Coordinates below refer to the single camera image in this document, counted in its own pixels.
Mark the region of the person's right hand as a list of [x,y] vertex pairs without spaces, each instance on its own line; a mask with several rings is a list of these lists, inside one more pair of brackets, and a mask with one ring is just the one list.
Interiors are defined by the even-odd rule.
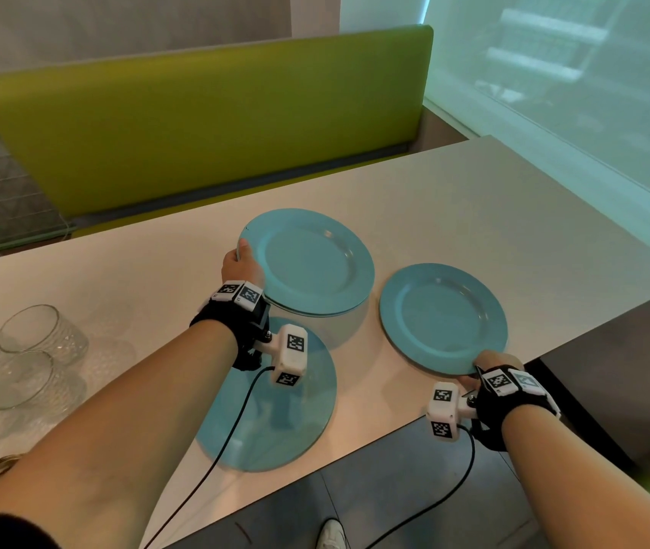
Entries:
[[[514,369],[524,370],[525,367],[523,363],[516,358],[515,356],[508,353],[500,353],[494,350],[483,350],[474,360],[475,369],[480,368],[482,371],[490,371],[494,368],[499,368],[500,366],[509,366]],[[479,377],[479,388],[482,385],[482,381]]]

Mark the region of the person's left hand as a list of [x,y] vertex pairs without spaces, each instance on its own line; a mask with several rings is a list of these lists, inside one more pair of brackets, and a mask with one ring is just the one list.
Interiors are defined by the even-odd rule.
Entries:
[[259,287],[265,287],[265,274],[255,258],[255,263],[238,263],[236,249],[230,250],[223,258],[221,280],[223,283],[240,279],[251,282]]

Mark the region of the blue plate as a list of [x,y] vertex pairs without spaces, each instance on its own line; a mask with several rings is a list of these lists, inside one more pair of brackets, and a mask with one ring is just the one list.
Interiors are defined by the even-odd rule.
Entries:
[[307,313],[337,313],[369,297],[373,258],[355,233],[327,215],[276,209],[242,229],[265,274],[264,293]]
[[[220,465],[246,472],[280,468],[300,457],[328,425],[337,396],[336,369],[322,340],[310,329],[307,371],[293,387],[277,385],[266,372],[256,381],[258,370],[231,368],[206,415],[195,440],[214,459],[234,429]],[[238,425],[235,419],[245,406]]]
[[268,302],[269,304],[272,304],[276,308],[279,308],[279,309],[281,309],[281,310],[283,310],[285,312],[292,313],[292,314],[295,314],[295,315],[299,315],[299,316],[303,316],[303,317],[312,317],[312,318],[331,318],[331,317],[337,317],[337,316],[340,316],[340,315],[348,314],[348,313],[350,313],[352,311],[355,311],[356,309],[358,309],[363,304],[365,304],[370,298],[370,297],[366,297],[366,299],[364,299],[363,301],[358,303],[356,306],[348,308],[347,310],[344,310],[344,311],[341,311],[341,312],[337,312],[337,313],[307,313],[307,312],[304,312],[303,310],[295,310],[295,309],[293,309],[291,307],[287,307],[286,305],[275,301],[274,299],[267,296],[266,294],[264,294],[263,296],[264,296],[264,299],[266,300],[266,302]]
[[502,352],[509,341],[506,315],[493,292],[444,264],[394,272],[381,292],[379,315],[396,350],[438,376],[473,374],[483,350]]

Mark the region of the person's right forearm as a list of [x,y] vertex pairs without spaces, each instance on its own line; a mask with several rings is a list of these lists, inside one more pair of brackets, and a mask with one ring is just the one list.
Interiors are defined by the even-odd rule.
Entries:
[[650,494],[549,411],[520,406],[502,434],[556,549],[650,549]]

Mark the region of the person's left forearm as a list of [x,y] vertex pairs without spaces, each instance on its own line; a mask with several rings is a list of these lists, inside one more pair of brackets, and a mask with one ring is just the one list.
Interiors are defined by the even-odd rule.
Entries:
[[0,514],[59,543],[82,534],[137,546],[238,354],[202,321],[90,397],[0,480]]

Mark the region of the white right marker block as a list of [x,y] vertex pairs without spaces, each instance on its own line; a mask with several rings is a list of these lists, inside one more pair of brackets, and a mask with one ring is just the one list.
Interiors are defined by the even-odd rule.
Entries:
[[502,367],[491,369],[482,374],[482,381],[488,391],[501,401],[510,399],[511,404],[532,404],[548,409],[558,419],[560,409],[540,382],[525,370]]

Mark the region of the white marker block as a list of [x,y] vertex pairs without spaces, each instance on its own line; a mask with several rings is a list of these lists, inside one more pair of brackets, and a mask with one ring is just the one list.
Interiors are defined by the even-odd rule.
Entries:
[[211,296],[210,302],[232,303],[247,312],[253,313],[264,290],[251,282],[234,279],[221,285]]
[[510,399],[511,404],[532,404],[548,409],[558,419],[560,409],[540,382],[525,370],[502,367],[491,369],[482,374],[482,381],[488,391],[501,401]]

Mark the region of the clear drinking glass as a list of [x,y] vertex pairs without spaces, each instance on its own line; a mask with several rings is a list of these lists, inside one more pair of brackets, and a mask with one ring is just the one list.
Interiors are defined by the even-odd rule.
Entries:
[[60,368],[81,360],[88,351],[85,333],[50,304],[36,304],[12,315],[0,328],[0,350],[42,351]]
[[85,381],[46,351],[14,353],[0,364],[0,411],[64,416],[85,394]]

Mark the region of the white shoe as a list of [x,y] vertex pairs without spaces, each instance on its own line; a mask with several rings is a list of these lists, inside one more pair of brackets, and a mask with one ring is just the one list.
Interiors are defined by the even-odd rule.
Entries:
[[349,549],[343,525],[339,520],[330,518],[323,524],[315,549]]

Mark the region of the white left marker block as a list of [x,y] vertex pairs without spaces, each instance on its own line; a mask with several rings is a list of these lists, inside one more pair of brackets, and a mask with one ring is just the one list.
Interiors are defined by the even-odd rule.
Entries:
[[247,312],[253,313],[264,290],[251,282],[234,279],[221,285],[211,296],[210,302],[232,303]]

